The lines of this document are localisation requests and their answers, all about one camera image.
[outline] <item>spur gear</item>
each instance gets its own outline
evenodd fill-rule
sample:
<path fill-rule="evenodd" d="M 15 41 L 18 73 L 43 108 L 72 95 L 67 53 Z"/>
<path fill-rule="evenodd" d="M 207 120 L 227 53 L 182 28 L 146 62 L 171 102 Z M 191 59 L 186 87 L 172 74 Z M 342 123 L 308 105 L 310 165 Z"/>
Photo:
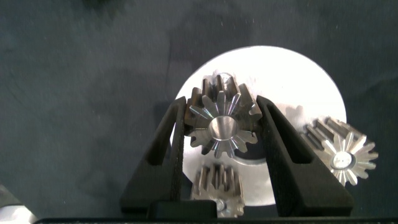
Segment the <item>spur gear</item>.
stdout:
<path fill-rule="evenodd" d="M 219 218 L 243 215 L 241 179 L 232 167 L 225 169 L 223 164 L 201 168 L 192 185 L 191 199 L 215 201 Z"/>
<path fill-rule="evenodd" d="M 370 152 L 375 147 L 374 142 L 344 122 L 328 118 L 324 123 L 318 119 L 314 127 L 307 126 L 307 133 L 302 136 L 344 186 L 346 182 L 358 184 L 357 177 L 367 179 L 365 170 L 376 168 L 370 162 L 379 156 Z"/>
<path fill-rule="evenodd" d="M 191 147 L 203 146 L 202 154 L 211 150 L 220 158 L 222 152 L 234 157 L 234 150 L 246 152 L 246 143 L 257 143 L 254 133 L 261 117 L 257 103 L 245 84 L 236 85 L 227 74 L 205 77 L 202 89 L 194 88 L 187 101 L 185 124 L 192 127 L 187 136 L 193 137 Z"/>

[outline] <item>silver metal part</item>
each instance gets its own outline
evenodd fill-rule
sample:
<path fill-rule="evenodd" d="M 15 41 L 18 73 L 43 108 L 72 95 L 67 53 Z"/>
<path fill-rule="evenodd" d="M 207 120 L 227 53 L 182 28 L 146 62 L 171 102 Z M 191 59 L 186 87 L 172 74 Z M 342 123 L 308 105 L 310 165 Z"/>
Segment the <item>silver metal part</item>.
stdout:
<path fill-rule="evenodd" d="M 357 185 L 357 177 L 367 179 L 365 170 L 376 168 L 370 162 L 379 156 L 370 152 L 374 142 L 367 141 L 366 135 L 337 119 L 327 118 L 325 123 L 316 120 L 314 127 L 307 126 L 307 133 L 302 137 L 344 186 L 346 182 Z"/>
<path fill-rule="evenodd" d="M 236 83 L 246 84 L 254 99 L 260 95 L 271 100 L 298 132 L 304 132 L 305 125 L 318 118 L 346 121 L 341 94 L 324 69 L 309 58 L 280 47 L 251 46 L 225 52 L 195 71 L 175 98 L 191 98 L 192 88 L 201 93 L 203 77 L 215 71 L 233 74 Z M 311 83 L 322 85 L 303 87 Z M 212 153 L 203 155 L 202 146 L 191 147 L 190 140 L 189 136 L 184 140 L 183 173 L 192 182 L 202 166 L 222 162 L 240 175 L 245 206 L 275 204 L 265 159 L 241 160 L 225 153 L 217 159 Z"/>
<path fill-rule="evenodd" d="M 239 175 L 223 164 L 202 167 L 192 186 L 191 199 L 213 200 L 219 218 L 243 215 L 243 193 Z"/>
<path fill-rule="evenodd" d="M 205 77 L 202 89 L 194 88 L 187 103 L 185 123 L 193 127 L 191 147 L 203 146 L 220 158 L 223 152 L 234 157 L 234 150 L 247 152 L 246 143 L 257 143 L 253 132 L 262 114 L 245 84 L 237 86 L 226 73 Z"/>

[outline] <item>steel gear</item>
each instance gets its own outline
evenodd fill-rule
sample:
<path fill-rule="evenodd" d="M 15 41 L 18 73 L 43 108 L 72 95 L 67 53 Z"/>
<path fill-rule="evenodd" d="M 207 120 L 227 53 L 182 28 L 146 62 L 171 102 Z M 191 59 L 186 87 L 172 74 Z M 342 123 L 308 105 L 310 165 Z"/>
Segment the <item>steel gear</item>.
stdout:
<path fill-rule="evenodd" d="M 187 107 L 185 124 L 192 127 L 187 135 L 193 137 L 191 147 L 203 146 L 202 154 L 214 150 L 217 158 L 222 152 L 233 157 L 235 149 L 246 152 L 247 142 L 257 143 L 253 131 L 261 111 L 246 85 L 238 87 L 231 75 L 205 77 L 202 89 L 192 90 Z"/>
<path fill-rule="evenodd" d="M 376 168 L 370 162 L 379 156 L 371 152 L 374 142 L 344 122 L 328 118 L 324 123 L 318 119 L 314 127 L 307 126 L 307 134 L 302 136 L 344 186 L 346 182 L 358 184 L 357 177 L 367 179 L 365 170 Z"/>
<path fill-rule="evenodd" d="M 191 199 L 213 200 L 219 218 L 243 215 L 243 193 L 239 175 L 224 165 L 202 167 L 192 185 Z"/>

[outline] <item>gear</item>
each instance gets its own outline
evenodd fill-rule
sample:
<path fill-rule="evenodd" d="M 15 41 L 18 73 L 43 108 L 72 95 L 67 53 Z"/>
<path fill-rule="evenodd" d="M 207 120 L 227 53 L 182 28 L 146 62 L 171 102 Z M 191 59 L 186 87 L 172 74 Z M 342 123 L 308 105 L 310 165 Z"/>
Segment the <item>gear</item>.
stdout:
<path fill-rule="evenodd" d="M 240 177 L 231 167 L 225 169 L 223 164 L 201 168 L 192 185 L 191 199 L 215 201 L 219 218 L 243 215 Z"/>
<path fill-rule="evenodd" d="M 315 127 L 308 125 L 307 134 L 302 136 L 344 186 L 346 182 L 358 184 L 357 177 L 367 179 L 365 170 L 376 168 L 370 162 L 379 156 L 370 152 L 375 147 L 374 142 L 367 141 L 364 134 L 344 122 L 328 118 L 324 123 L 318 119 Z"/>
<path fill-rule="evenodd" d="M 194 88 L 187 102 L 185 124 L 192 127 L 191 147 L 203 146 L 202 154 L 214 150 L 234 157 L 234 150 L 246 152 L 246 143 L 257 143 L 256 121 L 261 117 L 257 103 L 245 84 L 237 87 L 234 78 L 226 73 L 205 77 L 202 89 Z"/>

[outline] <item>metal gear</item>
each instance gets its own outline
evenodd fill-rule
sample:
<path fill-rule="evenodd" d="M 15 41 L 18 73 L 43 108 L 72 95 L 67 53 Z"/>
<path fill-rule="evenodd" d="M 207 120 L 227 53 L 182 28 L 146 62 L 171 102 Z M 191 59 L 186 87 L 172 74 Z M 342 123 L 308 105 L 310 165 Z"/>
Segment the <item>metal gear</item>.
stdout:
<path fill-rule="evenodd" d="M 192 185 L 191 199 L 213 200 L 219 218 L 243 215 L 243 193 L 239 175 L 223 164 L 202 167 Z"/>
<path fill-rule="evenodd" d="M 302 136 L 344 186 L 346 182 L 357 185 L 357 177 L 367 179 L 365 170 L 376 168 L 370 161 L 379 154 L 369 153 L 375 147 L 374 142 L 344 122 L 328 118 L 324 123 L 318 119 L 314 127 L 307 125 L 307 133 Z"/>
<path fill-rule="evenodd" d="M 194 88 L 187 101 L 185 124 L 192 127 L 187 136 L 194 137 L 191 147 L 203 146 L 202 154 L 211 150 L 220 158 L 222 152 L 234 157 L 234 150 L 246 152 L 246 143 L 257 143 L 254 133 L 261 117 L 257 103 L 245 84 L 237 86 L 227 74 L 205 77 L 202 89 Z"/>

